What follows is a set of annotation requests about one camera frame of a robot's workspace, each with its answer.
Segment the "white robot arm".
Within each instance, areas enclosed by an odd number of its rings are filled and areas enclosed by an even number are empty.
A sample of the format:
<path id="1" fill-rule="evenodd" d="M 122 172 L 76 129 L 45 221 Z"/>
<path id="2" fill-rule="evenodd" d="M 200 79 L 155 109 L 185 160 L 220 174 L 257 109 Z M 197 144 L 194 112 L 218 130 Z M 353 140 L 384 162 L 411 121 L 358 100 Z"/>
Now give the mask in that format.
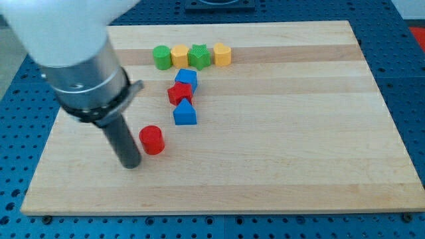
<path id="1" fill-rule="evenodd" d="M 1 2 L 1 15 L 62 109 L 102 129 L 127 169 L 141 163 L 141 154 L 122 113 L 143 83 L 130 82 L 107 27 L 135 5 L 134 0 Z"/>

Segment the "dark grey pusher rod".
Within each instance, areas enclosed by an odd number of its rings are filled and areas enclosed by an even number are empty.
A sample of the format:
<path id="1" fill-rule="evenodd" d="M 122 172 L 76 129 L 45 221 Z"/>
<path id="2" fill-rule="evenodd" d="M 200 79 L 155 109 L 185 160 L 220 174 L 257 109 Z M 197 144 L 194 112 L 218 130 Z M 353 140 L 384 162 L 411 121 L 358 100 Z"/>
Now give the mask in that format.
<path id="1" fill-rule="evenodd" d="M 133 169 L 141 163 L 142 156 L 121 114 L 102 127 L 102 131 L 124 168 Z"/>

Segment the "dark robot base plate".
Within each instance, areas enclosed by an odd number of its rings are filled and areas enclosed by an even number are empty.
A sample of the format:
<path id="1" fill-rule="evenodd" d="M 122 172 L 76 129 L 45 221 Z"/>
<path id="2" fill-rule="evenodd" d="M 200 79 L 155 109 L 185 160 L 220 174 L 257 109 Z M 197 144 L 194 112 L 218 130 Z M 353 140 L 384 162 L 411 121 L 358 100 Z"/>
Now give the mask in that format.
<path id="1" fill-rule="evenodd" d="M 197 11 L 253 11 L 256 7 L 255 0 L 184 0 L 186 12 Z"/>

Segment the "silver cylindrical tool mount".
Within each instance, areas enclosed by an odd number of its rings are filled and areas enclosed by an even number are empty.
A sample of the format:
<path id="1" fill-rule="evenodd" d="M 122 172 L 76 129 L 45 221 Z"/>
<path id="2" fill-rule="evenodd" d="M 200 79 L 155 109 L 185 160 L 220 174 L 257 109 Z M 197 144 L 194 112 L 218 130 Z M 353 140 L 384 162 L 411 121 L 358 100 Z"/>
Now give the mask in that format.
<path id="1" fill-rule="evenodd" d="M 91 58 L 67 67 L 41 67 L 63 110 L 100 128 L 112 123 L 143 89 L 131 83 L 109 40 Z"/>

